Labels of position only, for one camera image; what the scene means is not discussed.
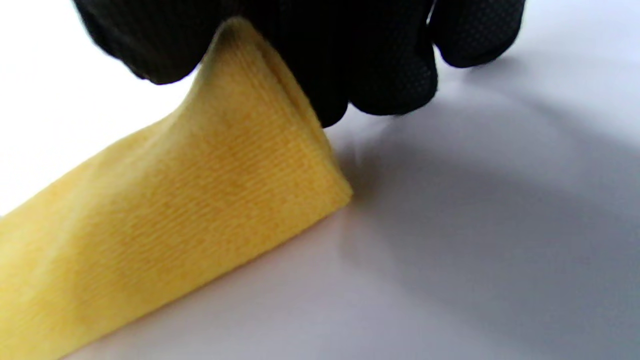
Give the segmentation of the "person's right hand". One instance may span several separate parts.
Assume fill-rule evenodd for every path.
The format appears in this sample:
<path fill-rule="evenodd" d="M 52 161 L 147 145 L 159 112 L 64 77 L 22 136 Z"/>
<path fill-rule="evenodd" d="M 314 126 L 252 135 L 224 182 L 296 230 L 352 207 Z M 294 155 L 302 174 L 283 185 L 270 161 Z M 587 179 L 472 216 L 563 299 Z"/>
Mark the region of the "person's right hand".
<path fill-rule="evenodd" d="M 218 27 L 242 17 L 272 44 L 322 126 L 349 104 L 400 116 L 438 88 L 435 50 L 453 68 L 487 64 L 521 31 L 523 0 L 75 0 L 94 43 L 139 79 L 174 84 Z"/>

